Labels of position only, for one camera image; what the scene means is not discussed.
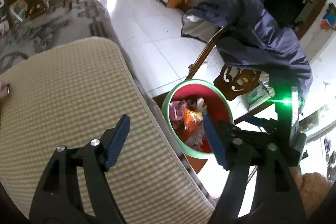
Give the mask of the right hand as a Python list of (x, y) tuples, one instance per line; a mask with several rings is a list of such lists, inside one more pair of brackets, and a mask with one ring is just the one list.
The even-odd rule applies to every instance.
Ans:
[(322, 204), (333, 184), (320, 173), (301, 174), (299, 166), (289, 167), (301, 195), (303, 208), (308, 219)]

